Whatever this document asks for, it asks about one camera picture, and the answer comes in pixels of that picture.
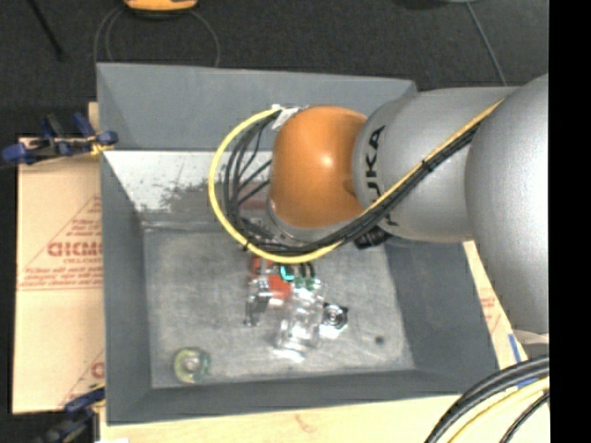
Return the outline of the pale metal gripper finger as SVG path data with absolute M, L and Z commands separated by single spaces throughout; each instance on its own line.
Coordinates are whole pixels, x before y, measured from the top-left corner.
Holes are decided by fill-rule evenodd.
M 268 280 L 256 280 L 249 284 L 244 318 L 247 327 L 258 326 L 260 317 L 266 312 L 272 297 Z

